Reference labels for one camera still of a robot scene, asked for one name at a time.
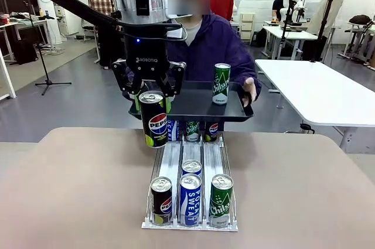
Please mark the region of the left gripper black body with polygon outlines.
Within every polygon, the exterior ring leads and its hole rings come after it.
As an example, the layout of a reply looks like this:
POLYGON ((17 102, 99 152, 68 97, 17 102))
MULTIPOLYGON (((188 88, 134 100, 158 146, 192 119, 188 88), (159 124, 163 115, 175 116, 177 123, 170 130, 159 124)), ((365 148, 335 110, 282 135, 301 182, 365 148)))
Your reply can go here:
POLYGON ((125 25, 125 76, 129 81, 164 81, 170 63, 167 32, 170 24, 125 25))

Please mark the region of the person's left hand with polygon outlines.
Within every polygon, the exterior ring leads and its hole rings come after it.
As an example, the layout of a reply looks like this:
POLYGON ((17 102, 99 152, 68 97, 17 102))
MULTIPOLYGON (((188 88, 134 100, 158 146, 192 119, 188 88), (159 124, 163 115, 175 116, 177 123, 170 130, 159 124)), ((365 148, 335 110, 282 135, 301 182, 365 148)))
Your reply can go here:
POLYGON ((252 77, 247 78, 243 84, 244 97, 242 99, 244 108, 248 107, 257 98, 255 81, 252 77))

